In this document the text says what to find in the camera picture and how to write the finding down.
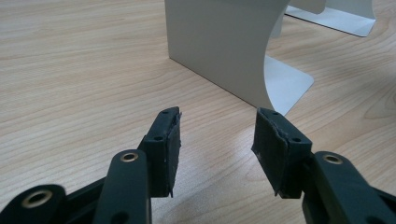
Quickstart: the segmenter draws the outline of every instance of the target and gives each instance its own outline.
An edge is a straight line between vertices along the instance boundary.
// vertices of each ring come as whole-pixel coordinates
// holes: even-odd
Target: white stand
[[[288,3],[165,0],[169,56],[248,103],[285,115],[313,83],[271,59],[264,69],[268,40]]]
[[[286,14],[357,36],[375,24],[372,0],[291,0]]]

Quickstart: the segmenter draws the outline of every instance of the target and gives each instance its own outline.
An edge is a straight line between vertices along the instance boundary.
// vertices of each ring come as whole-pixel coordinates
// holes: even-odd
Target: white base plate
[[[308,74],[269,56],[264,60],[265,88],[274,110],[286,115],[314,83]]]

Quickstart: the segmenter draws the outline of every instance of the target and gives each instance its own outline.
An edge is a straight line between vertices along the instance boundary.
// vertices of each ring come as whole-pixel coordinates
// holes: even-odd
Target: wooden table
[[[304,223],[301,200],[274,197],[250,151],[256,108],[168,58],[163,5],[0,2],[1,209],[36,185],[70,193],[103,177],[178,105],[175,198],[153,199],[153,223]],[[313,151],[396,194],[396,3],[374,7],[366,38],[286,17],[267,53],[315,79],[287,115]]]

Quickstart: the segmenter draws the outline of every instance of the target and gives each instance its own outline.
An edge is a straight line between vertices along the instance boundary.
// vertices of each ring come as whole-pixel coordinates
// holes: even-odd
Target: black plastic part
[[[64,223],[64,188],[42,185],[15,197],[0,214],[1,224]]]
[[[307,224],[329,223],[329,216],[322,201],[311,201],[305,194],[303,212]]]
[[[151,223],[147,157],[144,151],[125,150],[113,157],[93,223]]]
[[[180,150],[180,116],[178,107],[160,112],[138,147],[148,157],[150,197],[173,195]]]
[[[388,194],[380,189],[374,189],[378,196],[384,201],[393,214],[396,215],[396,197],[394,195]]]
[[[313,178],[331,223],[396,223],[396,216],[348,159],[317,152]]]
[[[312,142],[279,113],[259,108],[252,150],[282,198],[300,198],[303,161],[311,156]]]
[[[105,179],[97,180],[90,185],[67,195],[66,224],[91,223]]]

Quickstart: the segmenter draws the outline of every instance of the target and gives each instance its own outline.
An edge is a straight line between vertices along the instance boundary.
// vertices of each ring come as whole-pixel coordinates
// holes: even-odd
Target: table surface
[[[374,10],[365,38],[285,17],[267,53],[315,79],[287,115],[313,151],[396,194],[396,2]],[[175,198],[152,200],[153,223],[304,223],[250,151],[256,108],[169,59],[164,13],[162,0],[1,1],[1,209],[36,185],[70,193],[105,176],[178,105]]]

